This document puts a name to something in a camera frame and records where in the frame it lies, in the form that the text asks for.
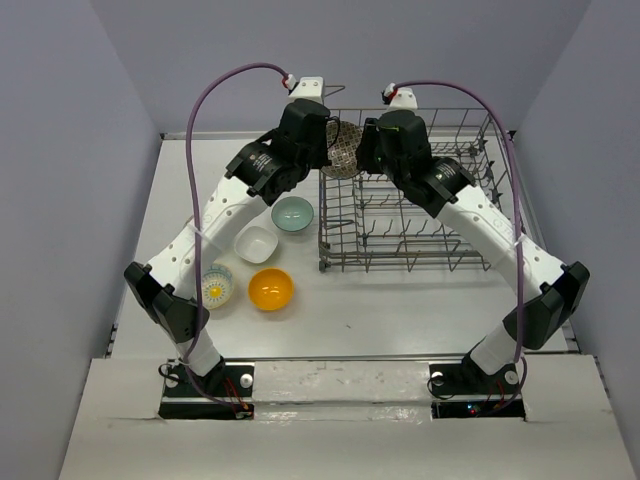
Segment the brown patterned bowl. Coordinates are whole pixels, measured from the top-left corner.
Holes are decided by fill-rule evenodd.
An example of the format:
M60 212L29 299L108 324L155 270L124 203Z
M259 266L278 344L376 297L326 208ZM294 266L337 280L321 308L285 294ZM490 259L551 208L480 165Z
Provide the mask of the brown patterned bowl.
M332 121L326 127L327 158L330 162L321 171L328 177L347 180L358 175L356 151L362 139L362 129L351 122Z

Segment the blue yellow patterned bowl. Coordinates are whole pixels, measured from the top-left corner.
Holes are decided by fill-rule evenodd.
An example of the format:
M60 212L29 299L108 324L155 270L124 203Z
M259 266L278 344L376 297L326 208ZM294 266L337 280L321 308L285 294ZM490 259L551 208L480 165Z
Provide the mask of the blue yellow patterned bowl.
M214 310L227 303L234 285L234 275L227 266L212 264L202 275L203 306L207 310Z

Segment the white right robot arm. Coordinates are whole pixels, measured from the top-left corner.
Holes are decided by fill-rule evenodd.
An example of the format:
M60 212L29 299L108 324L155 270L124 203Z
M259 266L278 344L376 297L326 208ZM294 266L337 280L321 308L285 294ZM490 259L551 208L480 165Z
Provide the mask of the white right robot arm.
M580 262L548 254L508 219L456 160L433 155L425 122L410 110L368 118L356 150L360 169L384 174L406 200L461 235L516 294L516 307L464 357L452 381L473 392L538 350L577 309L590 278Z

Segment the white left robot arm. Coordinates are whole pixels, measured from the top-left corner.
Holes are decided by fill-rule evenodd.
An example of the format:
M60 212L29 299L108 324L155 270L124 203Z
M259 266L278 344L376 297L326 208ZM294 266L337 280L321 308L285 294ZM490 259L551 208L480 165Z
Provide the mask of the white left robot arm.
M124 278L137 303L168 336L186 366L186 381L210 396L224 378L225 361L206 331L202 275L235 237L309 172L328 164L330 110L298 98L276 128L245 145L203 207L157 255L132 262Z

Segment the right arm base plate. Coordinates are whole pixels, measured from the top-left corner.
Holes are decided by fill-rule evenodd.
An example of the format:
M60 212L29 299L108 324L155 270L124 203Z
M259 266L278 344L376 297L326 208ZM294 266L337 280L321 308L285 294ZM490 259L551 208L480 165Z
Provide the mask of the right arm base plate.
M429 366L427 389L434 420L526 417L520 377L514 364L496 374L464 379L460 363Z

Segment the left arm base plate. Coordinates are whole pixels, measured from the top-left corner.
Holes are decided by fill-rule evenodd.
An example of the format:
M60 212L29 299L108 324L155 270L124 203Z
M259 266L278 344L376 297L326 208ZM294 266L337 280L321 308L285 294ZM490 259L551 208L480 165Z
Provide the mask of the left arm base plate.
M163 379L158 415L166 420L252 420L255 405L253 362L228 362L220 380L195 377L190 380L186 366L165 362L158 369Z

